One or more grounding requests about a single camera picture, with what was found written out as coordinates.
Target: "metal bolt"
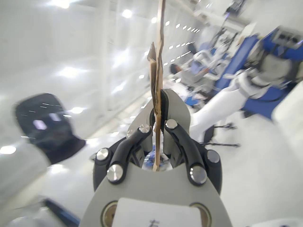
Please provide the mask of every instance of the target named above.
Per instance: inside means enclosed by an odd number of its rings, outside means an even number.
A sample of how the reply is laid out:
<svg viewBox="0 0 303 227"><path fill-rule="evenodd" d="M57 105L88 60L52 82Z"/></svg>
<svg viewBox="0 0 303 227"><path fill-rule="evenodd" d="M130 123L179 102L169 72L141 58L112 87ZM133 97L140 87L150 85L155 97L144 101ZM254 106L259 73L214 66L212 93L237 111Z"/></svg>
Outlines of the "metal bolt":
<svg viewBox="0 0 303 227"><path fill-rule="evenodd" d="M207 180L206 171L201 166L193 166L190 169L189 175L194 182L200 185L204 184Z"/></svg>
<svg viewBox="0 0 303 227"><path fill-rule="evenodd" d="M218 163L220 161L219 154L214 150L208 150L207 151L207 158L212 163Z"/></svg>
<svg viewBox="0 0 303 227"><path fill-rule="evenodd" d="M129 138L129 137L132 135L132 133L133 133L133 130L129 130L129 131L127 132L126 137Z"/></svg>
<svg viewBox="0 0 303 227"><path fill-rule="evenodd" d="M97 152L96 159L99 161L103 161L107 158L107 156L108 156L108 149L102 148Z"/></svg>
<svg viewBox="0 0 303 227"><path fill-rule="evenodd" d="M142 124L139 127L141 133L148 133L150 131L150 126L148 124Z"/></svg>
<svg viewBox="0 0 303 227"><path fill-rule="evenodd" d="M166 124L165 124L169 129L175 129L178 126L178 123L173 120L173 119L169 119Z"/></svg>
<svg viewBox="0 0 303 227"><path fill-rule="evenodd" d="M110 182L117 182L122 178L123 168L121 165L114 164L107 170L107 179Z"/></svg>

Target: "black object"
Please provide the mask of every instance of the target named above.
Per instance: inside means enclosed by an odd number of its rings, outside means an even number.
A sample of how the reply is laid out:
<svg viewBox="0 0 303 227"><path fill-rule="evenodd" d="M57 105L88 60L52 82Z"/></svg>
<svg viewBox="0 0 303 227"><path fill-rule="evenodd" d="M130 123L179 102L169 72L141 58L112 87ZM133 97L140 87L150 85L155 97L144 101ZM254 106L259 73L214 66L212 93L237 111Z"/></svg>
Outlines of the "black object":
<svg viewBox="0 0 303 227"><path fill-rule="evenodd" d="M253 116L253 115L254 115L253 112L250 112L250 111L248 111L248 110L244 110L244 111L243 111L243 116L244 116L244 118L248 118L248 117L251 117L251 116Z"/></svg>
<svg viewBox="0 0 303 227"><path fill-rule="evenodd" d="M15 115L29 142L41 149L52 164L70 158L85 145L85 140L73 135L64 108L52 94L21 101Z"/></svg>
<svg viewBox="0 0 303 227"><path fill-rule="evenodd" d="M43 200L43 205L54 213L54 215L67 227L78 227L80 225L80 219L74 216L72 213L59 206L55 202L45 199Z"/></svg>
<svg viewBox="0 0 303 227"><path fill-rule="evenodd" d="M192 54L197 53L197 49L193 43L187 45L187 50L190 51Z"/></svg>
<svg viewBox="0 0 303 227"><path fill-rule="evenodd" d="M228 123L224 126L211 126L204 133L204 140L200 143L202 146L212 145L212 146L226 146L226 147L240 147L240 144L222 144L214 142L214 129L215 128L227 128L227 129L237 129L233 123Z"/></svg>
<svg viewBox="0 0 303 227"><path fill-rule="evenodd" d="M138 160L136 158L136 153L142 148L141 143L143 142L143 140L150 136L151 133L151 128L148 133L142 133L139 129L137 129L129 138L126 138L120 142L120 144L117 146L115 153L113 154L109 167L114 164L119 164L123 168L123 175L122 178L118 181L111 181L112 184L120 184L124 181L129 162L132 162L138 167L142 166L140 162L142 161L143 164L144 158L141 157L142 160Z"/></svg>
<svg viewBox="0 0 303 227"><path fill-rule="evenodd" d="M222 164L221 159L217 163L212 163L207 158L207 149L205 146L201 145L197 141L193 140L196 147L198 148L198 151L202 157L202 160L204 162L205 170L207 173L207 177L215 187L218 194L221 193L222 188Z"/></svg>
<svg viewBox="0 0 303 227"><path fill-rule="evenodd" d="M177 70L177 67L178 67L177 64L171 64L171 65L169 66L170 72L171 72L172 74L178 73L179 71Z"/></svg>
<svg viewBox="0 0 303 227"><path fill-rule="evenodd" d="M171 135L179 149L179 152L174 152L174 154L177 153L177 156L175 158L172 152L171 158L180 162L182 160L186 165L188 180L195 186L201 186L201 184L197 184L190 177L190 169L193 166L198 165L204 168L202 157L199 155L198 148L194 144L193 140L190 138L184 128L179 124L175 129L170 129L165 126L165 130ZM173 167L178 166L179 164L180 163L176 162Z"/></svg>
<svg viewBox="0 0 303 227"><path fill-rule="evenodd" d="M111 158L113 157L113 154L115 153L118 145L124 141L126 137L120 139L118 142L113 144L111 147L108 148L108 157L103 160L99 161L96 158L94 159L94 169L93 169L93 185L94 185L94 191L98 188L102 180L106 176L106 172L109 168L109 163L111 161Z"/></svg>

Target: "blue machine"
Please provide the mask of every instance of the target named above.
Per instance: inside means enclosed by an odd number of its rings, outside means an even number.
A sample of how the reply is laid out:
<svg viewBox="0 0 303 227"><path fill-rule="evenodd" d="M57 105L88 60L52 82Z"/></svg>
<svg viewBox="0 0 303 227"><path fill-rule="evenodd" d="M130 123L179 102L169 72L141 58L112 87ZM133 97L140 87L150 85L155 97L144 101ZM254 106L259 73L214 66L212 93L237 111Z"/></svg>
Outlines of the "blue machine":
<svg viewBox="0 0 303 227"><path fill-rule="evenodd" d="M279 28L272 31L266 37L262 39L263 48L266 52L270 52L272 55L278 56L279 49L277 47L277 43L273 43L273 38L276 37L277 30ZM283 37L289 38L289 41L296 41L295 43L291 42L294 46L299 46L296 49L293 49L292 46L284 46L285 54L283 58L290 59L292 63L301 62L303 60L303 46L302 46L302 36L288 36L283 35ZM243 43L237 50L236 54L232 57L230 64L226 67L224 74L235 74L240 69L245 69L244 64L246 63L247 57L254 47L254 45L259 41L256 35L247 37L244 39ZM201 49L205 49L208 44L202 44L200 46ZM216 81L215 86L218 90L222 90L229 86L231 82L230 79L221 78ZM287 94L292 90L295 85L294 80L290 80L291 83L287 85L287 87L283 90L275 87L269 88L267 93L261 97L260 99L248 99L245 106L242 108L244 111L248 111L251 114L261 114L269 119L271 119L271 114L274 108L287 96Z"/></svg>

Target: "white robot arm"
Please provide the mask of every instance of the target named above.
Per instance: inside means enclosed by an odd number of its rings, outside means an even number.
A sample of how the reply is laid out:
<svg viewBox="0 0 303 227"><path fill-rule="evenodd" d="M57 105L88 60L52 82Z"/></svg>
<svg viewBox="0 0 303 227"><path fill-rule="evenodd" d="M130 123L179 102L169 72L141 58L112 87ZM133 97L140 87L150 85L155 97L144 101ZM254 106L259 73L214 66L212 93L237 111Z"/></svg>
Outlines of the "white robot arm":
<svg viewBox="0 0 303 227"><path fill-rule="evenodd" d="M294 34L283 28L276 29L276 33L272 35L272 43L275 44L274 50L280 47L283 49L279 56L273 55L272 52L266 55L262 45L257 44L251 53L253 62L257 63L256 66L239 70L234 75L224 75L225 79L232 79L229 87L221 90L200 111L192 115L190 134L193 139L201 141L205 130L240 110L247 99L262 97L271 86L280 89L285 87L286 77L292 70L291 60L284 58L285 52L289 48L298 49L303 42L300 41L298 44L298 41L291 41L292 35Z"/></svg>

